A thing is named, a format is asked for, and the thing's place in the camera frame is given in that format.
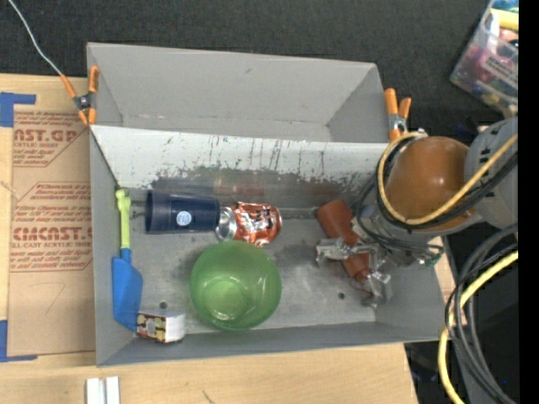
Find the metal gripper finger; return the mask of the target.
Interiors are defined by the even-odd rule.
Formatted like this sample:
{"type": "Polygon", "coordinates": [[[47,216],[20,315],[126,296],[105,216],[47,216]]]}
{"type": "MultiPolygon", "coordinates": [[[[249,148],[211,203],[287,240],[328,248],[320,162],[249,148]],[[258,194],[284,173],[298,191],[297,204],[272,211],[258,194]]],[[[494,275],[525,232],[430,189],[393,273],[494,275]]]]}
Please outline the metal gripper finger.
{"type": "Polygon", "coordinates": [[[327,261],[344,261],[357,254],[357,248],[349,246],[343,239],[323,239],[316,246],[316,262],[323,265],[327,261]]]}
{"type": "Polygon", "coordinates": [[[390,274],[373,270],[367,275],[365,284],[370,295],[364,299],[364,305],[378,307],[392,298],[390,274]]]}

